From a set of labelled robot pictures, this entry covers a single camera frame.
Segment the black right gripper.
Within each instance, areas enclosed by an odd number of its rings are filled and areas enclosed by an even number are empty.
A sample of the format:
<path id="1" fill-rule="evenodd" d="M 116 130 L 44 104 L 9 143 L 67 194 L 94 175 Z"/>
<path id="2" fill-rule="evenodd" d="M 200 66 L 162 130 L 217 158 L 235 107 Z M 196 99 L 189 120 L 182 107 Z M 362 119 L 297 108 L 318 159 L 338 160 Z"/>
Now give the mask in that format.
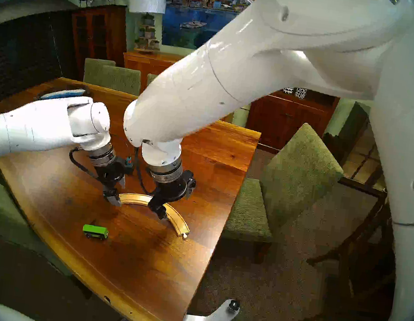
<path id="1" fill-rule="evenodd" d="M 170 183 L 156 182 L 155 184 L 155 193 L 147 205 L 160 220 L 168 217 L 164 204 L 178 201 L 183 197 L 188 199 L 197 186 L 194 174 L 190 170 L 186 170 L 185 180 L 177 179 Z"/>

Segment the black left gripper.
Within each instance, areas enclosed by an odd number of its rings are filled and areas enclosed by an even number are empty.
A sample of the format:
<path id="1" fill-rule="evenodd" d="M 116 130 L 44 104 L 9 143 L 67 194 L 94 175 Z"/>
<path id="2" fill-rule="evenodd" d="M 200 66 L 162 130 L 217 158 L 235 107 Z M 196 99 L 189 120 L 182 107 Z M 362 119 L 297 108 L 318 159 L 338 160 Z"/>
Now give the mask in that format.
<path id="1" fill-rule="evenodd" d="M 103 185 L 104 199 L 110 204 L 121 207 L 119 188 L 125 188 L 126 175 L 132 174 L 132 165 L 108 163 L 96 166 L 97 180 Z"/>

